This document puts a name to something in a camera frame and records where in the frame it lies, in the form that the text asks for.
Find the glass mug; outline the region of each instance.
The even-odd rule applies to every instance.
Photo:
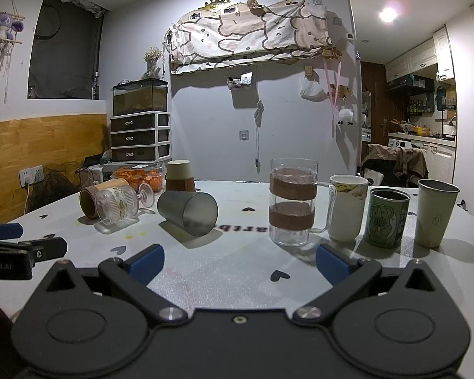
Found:
[[[336,188],[318,180],[318,162],[303,158],[278,158],[270,162],[269,236],[276,244],[299,247],[309,233],[325,232],[331,224]],[[314,224],[318,186],[329,189],[329,207],[323,229]]]

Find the plush toy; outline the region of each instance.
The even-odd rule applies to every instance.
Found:
[[[337,121],[340,125],[344,125],[347,123],[348,125],[353,125],[353,111],[349,108],[343,108],[339,111],[339,121]]]
[[[22,21],[13,20],[8,14],[0,14],[0,38],[14,40],[11,30],[16,32],[23,31],[24,25]]]

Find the white pom pom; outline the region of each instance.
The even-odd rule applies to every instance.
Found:
[[[344,108],[339,111],[339,121],[350,123],[353,122],[353,111],[349,108]]]

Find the green tin can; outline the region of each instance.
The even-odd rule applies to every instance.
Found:
[[[407,193],[394,188],[377,187],[371,190],[363,239],[375,247],[399,247],[409,200]]]

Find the blue gripper pad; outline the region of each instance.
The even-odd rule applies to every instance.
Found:
[[[165,263],[165,251],[158,244],[151,245],[126,260],[125,271],[140,283],[147,285],[160,273]]]
[[[335,286],[358,268],[358,262],[330,245],[321,244],[316,250],[316,267],[327,281]]]
[[[23,235],[23,227],[21,224],[0,224],[0,240],[20,238]]]

